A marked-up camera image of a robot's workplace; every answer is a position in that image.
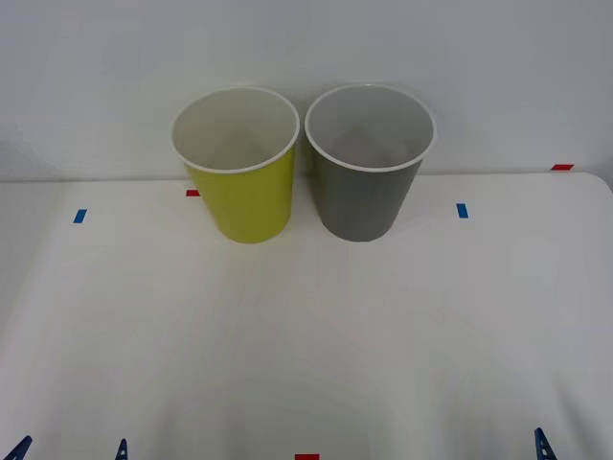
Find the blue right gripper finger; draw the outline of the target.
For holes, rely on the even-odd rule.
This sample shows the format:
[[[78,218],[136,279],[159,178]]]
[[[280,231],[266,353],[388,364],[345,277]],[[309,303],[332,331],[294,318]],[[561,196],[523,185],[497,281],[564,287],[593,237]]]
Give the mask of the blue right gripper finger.
[[[556,455],[541,427],[534,431],[537,460],[556,460]]]

